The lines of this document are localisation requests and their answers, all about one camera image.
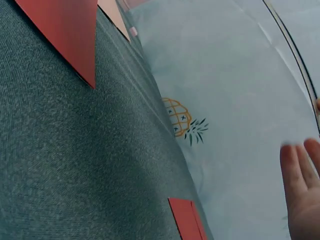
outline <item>pineapple print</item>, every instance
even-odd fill
[[[167,97],[164,97],[162,100],[172,122],[175,136],[184,136],[184,139],[188,138],[190,146],[192,146],[194,140],[196,143],[199,143],[199,140],[204,143],[203,132],[208,130],[209,125],[205,123],[206,119],[202,121],[198,121],[197,119],[192,120],[188,109],[180,102]]]

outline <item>red card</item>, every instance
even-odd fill
[[[196,204],[190,200],[168,198],[182,240],[207,240]]]
[[[37,28],[92,87],[98,0],[15,0]]]

